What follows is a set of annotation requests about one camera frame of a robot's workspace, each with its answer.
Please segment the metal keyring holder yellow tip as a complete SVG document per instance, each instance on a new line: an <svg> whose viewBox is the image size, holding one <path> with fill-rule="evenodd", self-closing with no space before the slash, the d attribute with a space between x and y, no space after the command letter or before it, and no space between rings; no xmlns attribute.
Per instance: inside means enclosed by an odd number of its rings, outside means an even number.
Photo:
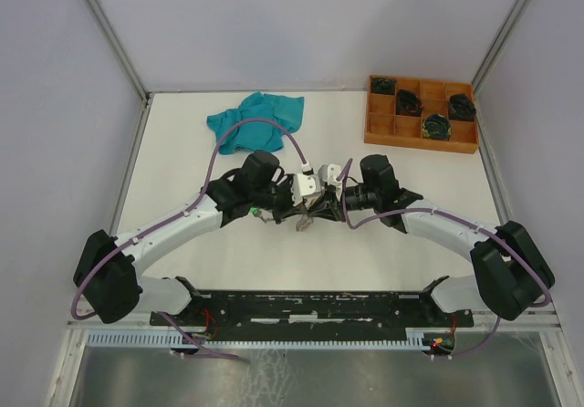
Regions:
<svg viewBox="0 0 584 407"><path fill-rule="evenodd" d="M302 214L296 222L296 231L299 233L306 232L314 224L315 218L310 214Z"/></svg>

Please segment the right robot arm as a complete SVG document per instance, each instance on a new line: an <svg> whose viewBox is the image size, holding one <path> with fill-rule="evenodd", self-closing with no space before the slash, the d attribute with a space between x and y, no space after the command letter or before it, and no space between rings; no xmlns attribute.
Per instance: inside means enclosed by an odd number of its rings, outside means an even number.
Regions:
<svg viewBox="0 0 584 407"><path fill-rule="evenodd" d="M418 305L422 321L439 326L452 313L489 309L512 321L551 301L555 277L526 228L514 221L493 225L447 212L422 195L402 188L384 155L360 161L361 182L347 184L348 165L329 164L307 181L295 201L308 215L349 221L349 212L372 210L374 219L406 235L425 238L468 261L473 273L445 277L429 286Z"/></svg>

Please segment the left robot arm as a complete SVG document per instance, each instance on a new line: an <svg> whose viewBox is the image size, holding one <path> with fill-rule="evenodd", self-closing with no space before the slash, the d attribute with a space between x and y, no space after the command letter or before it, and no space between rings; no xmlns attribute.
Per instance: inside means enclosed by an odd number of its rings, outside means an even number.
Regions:
<svg viewBox="0 0 584 407"><path fill-rule="evenodd" d="M73 276L76 297L85 298L105 324L145 308L191 325L202 314L191 284L180 277L146 277L145 271L173 250L248 215L253 208L270 212L276 222L304 213L321 187L309 164L300 173L285 173L276 156L255 151L241 167L208 182L176 211L122 235L103 230L90 235Z"/></svg>

